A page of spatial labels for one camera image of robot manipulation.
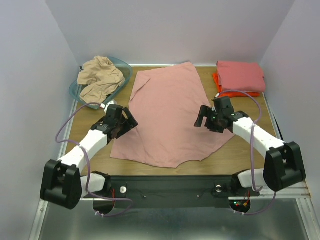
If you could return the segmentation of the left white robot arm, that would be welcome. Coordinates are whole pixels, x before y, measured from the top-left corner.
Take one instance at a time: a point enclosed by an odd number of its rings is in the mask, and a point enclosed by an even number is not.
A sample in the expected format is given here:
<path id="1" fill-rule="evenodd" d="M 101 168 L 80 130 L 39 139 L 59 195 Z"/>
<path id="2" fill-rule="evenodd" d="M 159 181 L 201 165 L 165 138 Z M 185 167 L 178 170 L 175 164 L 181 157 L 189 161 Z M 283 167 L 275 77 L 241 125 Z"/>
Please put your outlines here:
<path id="1" fill-rule="evenodd" d="M 106 186 L 108 177 L 90 170 L 91 159 L 112 140 L 119 139 L 138 126 L 127 107 L 117 104 L 102 106 L 105 115 L 94 123 L 81 142 L 57 160 L 45 166 L 40 188 L 40 198 L 72 210 L 86 195 L 97 197 Z"/>

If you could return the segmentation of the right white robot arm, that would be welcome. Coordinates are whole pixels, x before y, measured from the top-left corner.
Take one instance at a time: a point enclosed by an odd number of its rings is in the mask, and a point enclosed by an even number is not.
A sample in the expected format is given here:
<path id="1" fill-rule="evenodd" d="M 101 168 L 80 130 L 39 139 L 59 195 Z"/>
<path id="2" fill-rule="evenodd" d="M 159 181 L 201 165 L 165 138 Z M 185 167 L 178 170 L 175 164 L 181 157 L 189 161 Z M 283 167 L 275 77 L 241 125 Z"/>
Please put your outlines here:
<path id="1" fill-rule="evenodd" d="M 213 107 L 202 105 L 194 126 L 205 126 L 211 132 L 231 133 L 250 144 L 250 150 L 257 150 L 264 157 L 264 167 L 251 167 L 235 175 L 242 188 L 259 191 L 268 187 L 274 192 L 305 181 L 306 171 L 300 146 L 284 142 L 259 127 L 245 112 L 235 111 L 227 96 L 213 99 Z"/>

